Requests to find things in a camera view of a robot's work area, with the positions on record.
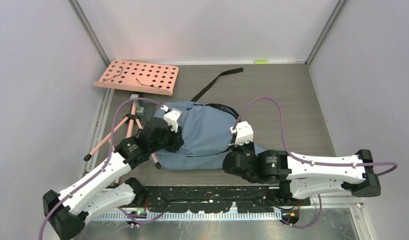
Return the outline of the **blue student backpack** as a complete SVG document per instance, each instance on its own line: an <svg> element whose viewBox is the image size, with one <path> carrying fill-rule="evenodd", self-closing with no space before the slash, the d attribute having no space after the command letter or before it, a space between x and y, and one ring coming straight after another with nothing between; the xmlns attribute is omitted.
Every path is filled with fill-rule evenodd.
<svg viewBox="0 0 409 240"><path fill-rule="evenodd" d="M230 128L239 114L224 104L199 102L215 83L216 80L212 80L190 101L164 103L170 109L181 112L177 122L182 128L183 145L175 152L164 149L155 152L161 168L171 171L222 168L232 141Z"/></svg>

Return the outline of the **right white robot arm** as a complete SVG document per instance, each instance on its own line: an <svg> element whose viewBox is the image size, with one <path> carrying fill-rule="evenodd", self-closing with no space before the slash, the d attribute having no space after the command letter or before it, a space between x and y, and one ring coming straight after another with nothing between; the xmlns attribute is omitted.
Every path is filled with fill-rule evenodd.
<svg viewBox="0 0 409 240"><path fill-rule="evenodd" d="M334 192L360 198L381 195L369 150L343 157L299 155L298 161L284 150L255 153L253 146L233 147L223 160L223 171L252 184L277 185L278 200L284 205Z"/></svg>

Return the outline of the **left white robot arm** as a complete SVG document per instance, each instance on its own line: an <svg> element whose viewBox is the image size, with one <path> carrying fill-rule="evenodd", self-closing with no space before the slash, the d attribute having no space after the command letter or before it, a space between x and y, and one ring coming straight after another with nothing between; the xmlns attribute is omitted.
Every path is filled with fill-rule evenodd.
<svg viewBox="0 0 409 240"><path fill-rule="evenodd" d="M176 152L183 145L183 128L168 117L155 117L135 136L127 137L111 148L107 158L83 178L56 192L42 196L45 223L49 223L61 240L76 237L98 215L113 208L145 203L143 185L131 178L115 190L102 193L111 182L149 160L152 154L166 150Z"/></svg>

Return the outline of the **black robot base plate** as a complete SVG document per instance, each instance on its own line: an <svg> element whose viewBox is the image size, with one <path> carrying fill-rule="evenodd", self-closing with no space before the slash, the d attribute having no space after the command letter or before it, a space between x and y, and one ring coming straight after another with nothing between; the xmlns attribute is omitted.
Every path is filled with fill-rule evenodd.
<svg viewBox="0 0 409 240"><path fill-rule="evenodd" d="M129 208L147 209L153 213L226 213L235 207L238 213L268 213L272 208L287 210L310 206L309 198L293 199L276 186L146 186L139 200Z"/></svg>

